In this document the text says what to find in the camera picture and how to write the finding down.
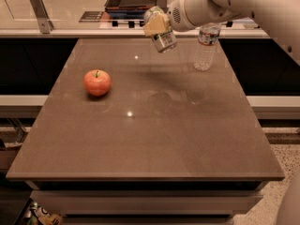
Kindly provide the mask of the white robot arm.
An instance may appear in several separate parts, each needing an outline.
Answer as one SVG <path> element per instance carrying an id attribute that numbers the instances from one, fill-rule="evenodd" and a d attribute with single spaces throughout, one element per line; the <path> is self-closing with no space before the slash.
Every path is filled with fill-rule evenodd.
<path id="1" fill-rule="evenodd" d="M 237 18 L 250 18 L 300 64 L 300 0 L 174 0 L 165 14 L 145 20 L 143 31 L 152 37 Z"/>

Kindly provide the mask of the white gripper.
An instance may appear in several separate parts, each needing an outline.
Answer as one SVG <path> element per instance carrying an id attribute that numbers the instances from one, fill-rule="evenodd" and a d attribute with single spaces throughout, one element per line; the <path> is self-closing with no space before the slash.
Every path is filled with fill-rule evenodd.
<path id="1" fill-rule="evenodd" d="M 168 32 L 171 27 L 174 31 L 186 32 L 208 23 L 208 0 L 174 0 L 167 15 L 158 14 L 147 22 L 143 27 L 144 34 L 153 37 Z"/>

